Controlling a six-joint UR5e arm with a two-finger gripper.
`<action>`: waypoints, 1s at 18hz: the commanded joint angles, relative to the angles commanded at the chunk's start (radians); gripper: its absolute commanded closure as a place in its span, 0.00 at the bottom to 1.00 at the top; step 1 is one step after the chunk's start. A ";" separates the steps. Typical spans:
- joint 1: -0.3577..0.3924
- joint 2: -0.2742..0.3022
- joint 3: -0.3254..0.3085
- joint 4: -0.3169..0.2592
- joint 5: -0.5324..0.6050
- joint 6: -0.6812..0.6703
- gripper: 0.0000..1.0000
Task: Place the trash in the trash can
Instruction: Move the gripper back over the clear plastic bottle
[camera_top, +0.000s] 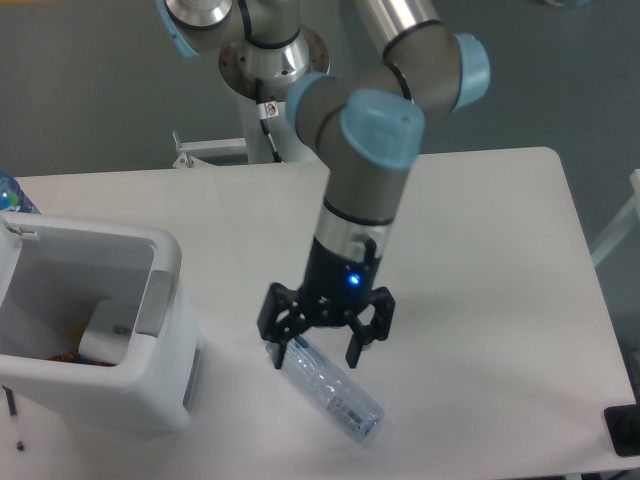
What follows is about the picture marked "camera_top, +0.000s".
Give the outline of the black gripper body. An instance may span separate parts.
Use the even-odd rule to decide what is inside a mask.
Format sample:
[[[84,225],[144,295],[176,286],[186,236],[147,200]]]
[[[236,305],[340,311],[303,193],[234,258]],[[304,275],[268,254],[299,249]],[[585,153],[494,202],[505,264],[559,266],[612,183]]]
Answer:
[[[373,287],[381,257],[370,236],[356,243],[364,251],[359,259],[341,256],[314,239],[303,282],[298,289],[298,310],[311,328],[342,327],[366,308],[384,312],[384,289]]]

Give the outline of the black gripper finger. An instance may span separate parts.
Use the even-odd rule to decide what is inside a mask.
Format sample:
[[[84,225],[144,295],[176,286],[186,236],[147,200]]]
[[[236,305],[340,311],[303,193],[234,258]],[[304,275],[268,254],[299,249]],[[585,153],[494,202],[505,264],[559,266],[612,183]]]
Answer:
[[[374,341],[385,341],[389,337],[396,301],[387,287],[379,287],[370,292],[367,306],[374,308],[368,324],[363,324],[353,310],[344,312],[346,325],[352,330],[345,359],[350,368],[356,368],[365,347]]]
[[[282,368],[289,341],[305,332],[306,316],[298,300],[298,291],[274,282],[269,285],[258,316],[258,330],[272,346],[275,369]]]

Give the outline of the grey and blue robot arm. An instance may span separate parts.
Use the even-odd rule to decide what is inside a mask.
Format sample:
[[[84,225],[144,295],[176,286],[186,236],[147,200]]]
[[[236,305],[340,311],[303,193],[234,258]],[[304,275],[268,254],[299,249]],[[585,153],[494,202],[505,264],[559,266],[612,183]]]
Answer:
[[[361,1],[382,63],[340,80],[312,63],[297,1],[161,1],[159,14],[184,56],[237,47],[256,104],[285,106],[297,139],[329,171],[303,281],[272,284],[257,320],[281,366],[288,343],[312,328],[349,327],[346,352],[385,340],[395,308],[374,284],[428,118],[482,98],[491,67],[482,43],[452,34],[429,1]]]

